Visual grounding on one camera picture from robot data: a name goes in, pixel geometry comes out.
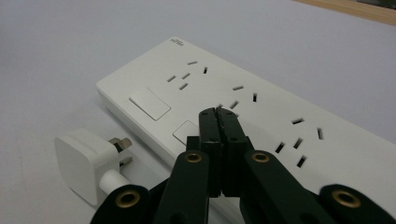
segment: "brass ring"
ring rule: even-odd
[[[254,153],[253,155],[251,155],[251,158],[257,162],[268,162],[270,160],[267,155],[261,152]]]
[[[342,189],[333,191],[332,197],[336,202],[346,207],[357,208],[361,206],[361,200],[359,198]]]
[[[201,154],[192,152],[192,153],[187,154],[184,159],[188,162],[198,162],[198,161],[202,160],[202,156],[201,156]]]
[[[116,205],[120,208],[129,208],[136,205],[140,200],[140,194],[136,190],[127,189],[116,198]]]

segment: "power outlet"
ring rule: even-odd
[[[231,109],[257,149],[274,153],[307,189],[338,183],[396,217],[396,146],[173,37],[97,83],[106,107],[173,166],[198,113]],[[240,223],[238,201],[214,205]]]

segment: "black mechanical arm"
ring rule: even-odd
[[[239,197],[248,224],[396,223],[360,192],[341,185],[313,194],[267,151],[255,150],[235,113],[209,108],[199,114],[200,136],[189,136],[171,176],[151,190],[114,190],[92,224],[207,223],[209,198]]]

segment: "plug prong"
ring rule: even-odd
[[[131,161],[132,161],[132,157],[126,157],[126,158],[122,159],[122,161],[120,161],[120,167],[128,164]]]
[[[119,153],[132,145],[131,140],[129,140],[128,138],[124,138],[122,140],[120,140],[119,138],[112,138],[108,142],[113,144]]]

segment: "white power adapter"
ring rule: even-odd
[[[55,139],[55,151],[61,176],[67,186],[92,205],[102,203],[114,189],[130,182],[120,174],[119,152],[131,145],[127,138],[109,142],[85,129]]]

